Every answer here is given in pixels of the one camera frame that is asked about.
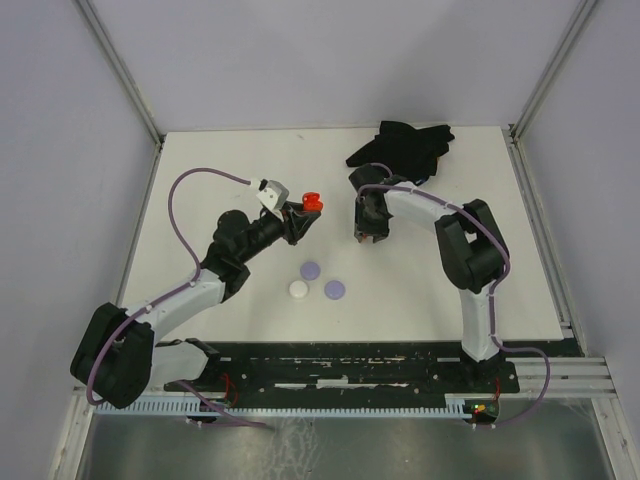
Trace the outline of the orange round charging case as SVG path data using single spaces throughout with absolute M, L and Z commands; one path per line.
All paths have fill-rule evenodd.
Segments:
M 305 212 L 321 212 L 324 204 L 317 192 L 307 192 L 302 197 L 303 210 Z

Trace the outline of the purple charging case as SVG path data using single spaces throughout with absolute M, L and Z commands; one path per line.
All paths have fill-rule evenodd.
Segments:
M 346 286 L 339 280 L 330 280 L 324 286 L 324 294 L 330 300 L 339 300 L 346 294 Z
M 307 261 L 301 265 L 299 272 L 304 280 L 313 281 L 320 276 L 321 267 L 315 261 Z

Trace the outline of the white round charging case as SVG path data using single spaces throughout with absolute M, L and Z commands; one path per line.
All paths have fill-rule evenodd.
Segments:
M 289 284 L 289 295 L 296 300 L 304 299 L 309 294 L 309 285 L 304 280 L 295 280 Z

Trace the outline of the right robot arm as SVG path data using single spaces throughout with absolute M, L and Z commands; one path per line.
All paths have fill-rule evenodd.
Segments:
M 481 391 L 495 379 L 501 348 L 497 339 L 495 290 L 509 274 L 510 255 L 489 205 L 475 199 L 457 206 L 420 190 L 383 166 L 366 164 L 349 175 L 356 190 L 354 236 L 374 243 L 402 218 L 432 232 L 447 279 L 458 289 L 463 332 L 459 379 Z

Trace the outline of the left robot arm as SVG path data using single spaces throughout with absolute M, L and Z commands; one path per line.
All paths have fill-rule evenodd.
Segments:
M 192 317 L 240 291 L 250 276 L 248 262 L 278 240 L 297 244 L 320 218 L 322 202 L 313 194 L 302 202 L 263 209 L 255 220 L 240 210 L 223 213 L 212 242 L 195 271 L 158 298 L 129 308 L 99 306 L 80 341 L 71 375 L 86 387 L 90 404 L 122 409 L 151 385 L 189 380 L 209 390 L 221 378 L 217 354 L 205 343 L 162 339 Z

